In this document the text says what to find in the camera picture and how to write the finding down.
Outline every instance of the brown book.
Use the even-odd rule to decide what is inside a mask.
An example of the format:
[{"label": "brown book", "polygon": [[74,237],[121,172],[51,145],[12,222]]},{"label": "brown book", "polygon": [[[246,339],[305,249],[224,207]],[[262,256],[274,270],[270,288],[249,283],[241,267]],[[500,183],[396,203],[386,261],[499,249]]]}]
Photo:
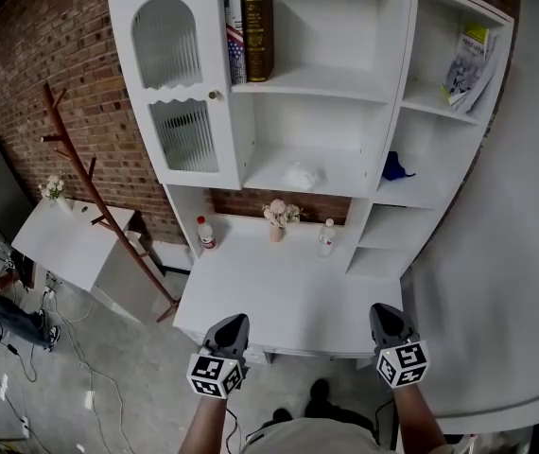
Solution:
[{"label": "brown book", "polygon": [[273,0],[244,0],[247,76],[267,80],[273,70]]}]

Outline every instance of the frosted glass panel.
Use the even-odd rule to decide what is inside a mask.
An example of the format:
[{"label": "frosted glass panel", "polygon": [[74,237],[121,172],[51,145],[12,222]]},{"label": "frosted glass panel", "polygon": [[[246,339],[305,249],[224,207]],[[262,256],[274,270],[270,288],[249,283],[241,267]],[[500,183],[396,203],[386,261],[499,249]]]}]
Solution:
[{"label": "frosted glass panel", "polygon": [[219,171],[205,101],[157,102],[149,108],[170,169]]},{"label": "frosted glass panel", "polygon": [[150,0],[133,20],[133,42],[144,87],[202,81],[196,23],[181,0]]}]

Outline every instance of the sneaker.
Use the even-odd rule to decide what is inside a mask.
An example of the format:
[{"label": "sneaker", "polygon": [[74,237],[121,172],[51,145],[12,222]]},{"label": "sneaker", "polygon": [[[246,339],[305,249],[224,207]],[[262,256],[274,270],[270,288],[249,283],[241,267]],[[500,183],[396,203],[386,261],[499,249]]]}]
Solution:
[{"label": "sneaker", "polygon": [[46,311],[44,309],[39,309],[37,313],[41,319],[41,325],[38,326],[39,329],[43,329],[46,326]]},{"label": "sneaker", "polygon": [[47,352],[52,352],[53,348],[55,348],[55,345],[58,344],[58,341],[60,340],[60,336],[61,336],[60,327],[59,326],[53,326],[49,330],[49,337],[51,338],[51,341],[49,342],[49,344],[47,346],[45,346],[44,349]]},{"label": "sneaker", "polygon": [[309,396],[312,400],[328,400],[328,394],[330,392],[328,381],[325,378],[320,378],[314,382],[309,390]]},{"label": "sneaker", "polygon": [[278,422],[287,422],[289,420],[292,420],[292,415],[290,415],[290,412],[288,410],[280,408],[274,411],[273,415],[271,416],[271,420],[275,420]]}]

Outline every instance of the blue object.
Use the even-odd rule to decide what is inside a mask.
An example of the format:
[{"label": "blue object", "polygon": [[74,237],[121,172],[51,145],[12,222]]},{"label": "blue object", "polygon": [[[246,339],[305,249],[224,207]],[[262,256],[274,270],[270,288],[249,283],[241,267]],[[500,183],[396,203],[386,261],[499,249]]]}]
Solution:
[{"label": "blue object", "polygon": [[390,151],[387,154],[387,160],[385,162],[385,167],[383,168],[383,178],[389,180],[398,180],[405,177],[414,177],[416,173],[411,173],[408,175],[403,166],[400,165],[398,160],[398,154],[396,151]]}]

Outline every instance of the jeans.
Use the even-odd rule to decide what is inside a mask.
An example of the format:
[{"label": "jeans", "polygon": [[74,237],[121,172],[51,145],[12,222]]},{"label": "jeans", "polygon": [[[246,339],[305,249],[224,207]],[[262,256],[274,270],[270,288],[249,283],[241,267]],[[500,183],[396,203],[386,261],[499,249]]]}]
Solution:
[{"label": "jeans", "polygon": [[20,338],[39,346],[48,346],[49,332],[38,313],[25,313],[11,299],[0,296],[0,324]]}]

